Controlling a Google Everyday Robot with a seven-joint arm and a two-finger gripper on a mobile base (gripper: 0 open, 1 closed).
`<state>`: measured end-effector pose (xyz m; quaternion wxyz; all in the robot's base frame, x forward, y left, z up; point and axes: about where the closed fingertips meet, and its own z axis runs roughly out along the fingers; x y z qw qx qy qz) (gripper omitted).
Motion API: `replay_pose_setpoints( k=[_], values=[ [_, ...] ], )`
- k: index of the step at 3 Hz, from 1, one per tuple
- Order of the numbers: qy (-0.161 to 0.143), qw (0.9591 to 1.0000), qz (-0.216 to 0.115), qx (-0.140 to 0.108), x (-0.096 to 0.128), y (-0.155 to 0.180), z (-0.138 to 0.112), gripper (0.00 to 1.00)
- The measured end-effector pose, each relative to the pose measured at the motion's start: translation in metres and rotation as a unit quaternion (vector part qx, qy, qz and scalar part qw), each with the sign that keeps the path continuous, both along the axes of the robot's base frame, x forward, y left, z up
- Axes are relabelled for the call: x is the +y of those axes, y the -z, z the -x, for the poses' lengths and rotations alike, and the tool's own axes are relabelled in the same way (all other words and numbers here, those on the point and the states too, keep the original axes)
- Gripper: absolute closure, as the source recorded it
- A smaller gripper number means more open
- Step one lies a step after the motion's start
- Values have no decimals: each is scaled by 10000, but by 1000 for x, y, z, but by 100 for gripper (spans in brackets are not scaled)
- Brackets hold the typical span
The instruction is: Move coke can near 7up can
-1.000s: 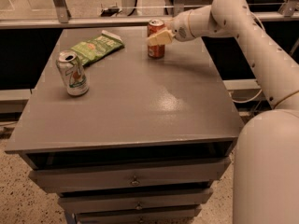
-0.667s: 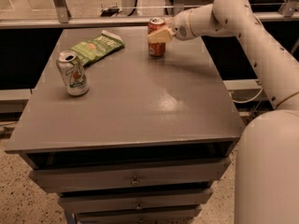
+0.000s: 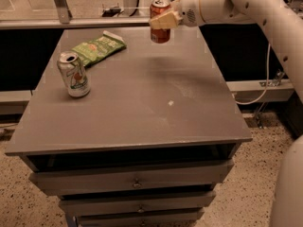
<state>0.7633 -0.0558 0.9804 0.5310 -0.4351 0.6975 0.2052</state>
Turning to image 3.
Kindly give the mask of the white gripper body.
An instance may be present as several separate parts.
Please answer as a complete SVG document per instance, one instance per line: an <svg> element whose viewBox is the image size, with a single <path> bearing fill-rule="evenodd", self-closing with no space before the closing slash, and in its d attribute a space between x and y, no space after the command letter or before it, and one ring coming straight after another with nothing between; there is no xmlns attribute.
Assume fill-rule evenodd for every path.
<svg viewBox="0 0 303 227"><path fill-rule="evenodd" d="M171 2L171 7L178 12L185 26L202 26L204 24L200 0L174 0Z"/></svg>

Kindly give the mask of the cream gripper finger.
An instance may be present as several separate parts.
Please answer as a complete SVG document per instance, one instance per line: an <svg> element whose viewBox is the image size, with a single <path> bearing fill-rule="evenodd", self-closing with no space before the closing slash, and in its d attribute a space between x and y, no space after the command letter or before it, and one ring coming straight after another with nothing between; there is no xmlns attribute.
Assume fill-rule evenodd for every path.
<svg viewBox="0 0 303 227"><path fill-rule="evenodd" d="M177 11L168 9L152 17L149 24L152 29L171 29L178 27L181 21L182 17Z"/></svg>

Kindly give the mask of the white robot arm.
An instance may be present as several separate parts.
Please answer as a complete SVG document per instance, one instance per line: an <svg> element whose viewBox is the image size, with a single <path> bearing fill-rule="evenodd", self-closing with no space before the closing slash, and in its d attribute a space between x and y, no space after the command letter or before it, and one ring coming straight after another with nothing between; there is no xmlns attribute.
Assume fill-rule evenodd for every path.
<svg viewBox="0 0 303 227"><path fill-rule="evenodd" d="M257 24L303 101L303 19L283 0L175 0L150 19L154 29L218 23ZM303 227L303 136L281 161L269 226Z"/></svg>

